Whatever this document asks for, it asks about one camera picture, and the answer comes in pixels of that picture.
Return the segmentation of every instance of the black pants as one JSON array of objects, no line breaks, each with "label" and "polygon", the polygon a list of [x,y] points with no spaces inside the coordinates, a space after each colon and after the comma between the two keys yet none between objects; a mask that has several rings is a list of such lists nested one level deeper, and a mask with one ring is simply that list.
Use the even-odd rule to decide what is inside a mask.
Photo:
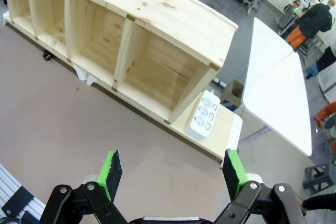
[{"label": "black pants", "polygon": [[321,72],[336,61],[336,55],[331,51],[330,47],[327,47],[320,59],[316,62],[317,69]]},{"label": "black pants", "polygon": [[336,210],[336,193],[324,194],[306,199],[302,205],[307,210],[330,209]]}]

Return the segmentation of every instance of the orange pants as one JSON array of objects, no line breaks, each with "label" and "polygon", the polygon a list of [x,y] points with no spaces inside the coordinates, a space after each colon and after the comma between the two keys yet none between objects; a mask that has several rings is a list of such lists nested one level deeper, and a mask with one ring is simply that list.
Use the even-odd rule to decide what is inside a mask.
[{"label": "orange pants", "polygon": [[302,34],[299,26],[297,26],[288,36],[287,39],[290,42],[292,48],[299,47],[305,40],[306,37]]}]

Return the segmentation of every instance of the person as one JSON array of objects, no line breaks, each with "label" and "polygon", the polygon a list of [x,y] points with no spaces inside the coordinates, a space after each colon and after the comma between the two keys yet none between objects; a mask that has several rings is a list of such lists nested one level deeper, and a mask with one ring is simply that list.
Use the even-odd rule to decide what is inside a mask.
[{"label": "person", "polygon": [[326,5],[316,4],[303,14],[298,26],[286,39],[292,48],[298,48],[306,39],[313,38],[318,31],[325,32],[331,29],[332,16],[329,10],[335,4],[335,0],[329,0]]},{"label": "person", "polygon": [[303,71],[305,79],[308,80],[311,77],[317,76],[319,72],[327,68],[336,61],[336,40],[327,47],[321,56],[315,63],[310,65],[307,69]]},{"label": "person", "polygon": [[336,210],[336,193],[314,196],[299,202],[299,207],[305,215],[309,210],[330,209]]}]

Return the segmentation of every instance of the wooden top panel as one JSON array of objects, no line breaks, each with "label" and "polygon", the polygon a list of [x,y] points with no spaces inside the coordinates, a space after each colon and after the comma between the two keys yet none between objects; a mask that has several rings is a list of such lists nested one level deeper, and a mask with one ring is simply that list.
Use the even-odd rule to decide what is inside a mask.
[{"label": "wooden top panel", "polygon": [[222,67],[238,26],[198,0],[92,0],[154,32],[205,64]]}]

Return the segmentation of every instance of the gray floor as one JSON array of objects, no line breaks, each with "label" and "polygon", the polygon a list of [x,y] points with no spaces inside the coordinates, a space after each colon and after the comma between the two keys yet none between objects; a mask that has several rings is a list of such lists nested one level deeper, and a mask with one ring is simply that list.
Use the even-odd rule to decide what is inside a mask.
[{"label": "gray floor", "polygon": [[[247,16],[236,0],[202,1],[239,25],[218,76],[244,82],[253,17],[275,29],[277,11],[262,4],[259,13]],[[0,2],[0,13],[5,8]],[[228,203],[218,163],[79,81],[58,62],[43,61],[35,45],[2,24],[0,47],[0,163],[43,202],[56,184],[76,187],[97,173],[107,151],[119,148],[124,175],[116,204],[128,220],[143,215],[213,219]],[[314,78],[307,91],[313,116],[324,104]],[[262,127],[247,113],[237,113],[244,121],[241,138]],[[289,183],[298,200],[309,197],[302,181],[312,161],[278,135],[258,139],[239,155],[246,172],[261,175],[266,185]],[[306,221],[324,223],[325,216],[312,212]],[[252,217],[248,223],[262,221]]]}]

